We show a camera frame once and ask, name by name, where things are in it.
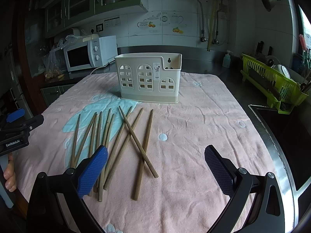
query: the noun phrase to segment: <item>human hand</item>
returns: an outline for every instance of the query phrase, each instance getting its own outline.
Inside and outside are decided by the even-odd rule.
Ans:
[[[7,165],[7,168],[3,172],[3,176],[7,180],[5,183],[5,188],[8,189],[10,192],[13,192],[16,189],[13,154],[10,152],[8,156],[9,156],[9,164]]]

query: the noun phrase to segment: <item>white microwave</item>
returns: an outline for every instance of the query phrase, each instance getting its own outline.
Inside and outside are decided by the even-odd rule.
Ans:
[[[116,36],[107,36],[75,43],[64,48],[69,72],[104,67],[118,55]]]

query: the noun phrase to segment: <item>soap dispenser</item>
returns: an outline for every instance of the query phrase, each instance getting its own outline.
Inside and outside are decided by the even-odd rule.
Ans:
[[[231,62],[231,57],[230,57],[231,51],[227,50],[227,54],[224,56],[224,60],[222,62],[222,66],[229,68],[230,67],[230,62]]]

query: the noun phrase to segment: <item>green dish rack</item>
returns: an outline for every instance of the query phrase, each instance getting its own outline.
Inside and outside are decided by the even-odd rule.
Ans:
[[[267,97],[267,105],[270,108],[275,107],[278,109],[280,114],[290,114],[295,106],[300,105],[309,96],[308,93],[305,94],[301,92],[299,83],[288,79],[278,71],[265,65],[264,63],[261,63],[253,57],[245,54],[242,54],[242,57],[243,70],[241,70],[241,73],[243,74],[243,81],[247,79],[256,88],[258,88]],[[270,91],[266,90],[249,76],[248,72],[250,67],[271,82],[274,88],[281,95],[280,101],[278,101]],[[291,107],[286,110],[281,110],[281,103],[291,104]]]

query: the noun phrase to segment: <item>metal bolt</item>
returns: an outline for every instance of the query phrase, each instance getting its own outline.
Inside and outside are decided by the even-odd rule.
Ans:
[[[68,174],[68,175],[71,175],[71,174],[73,174],[75,172],[75,169],[74,168],[68,168],[67,170],[66,170],[66,174]]]
[[[40,172],[40,173],[38,173],[37,177],[41,179],[41,178],[43,178],[43,177],[44,177],[44,175],[45,175],[45,173],[44,173],[44,172]]]
[[[274,174],[271,173],[271,172],[269,172],[269,173],[268,173],[268,177],[271,178],[271,179],[273,179],[273,178],[274,178]]]
[[[247,173],[247,170],[243,167],[239,168],[238,171],[241,173],[241,174],[246,174]]]

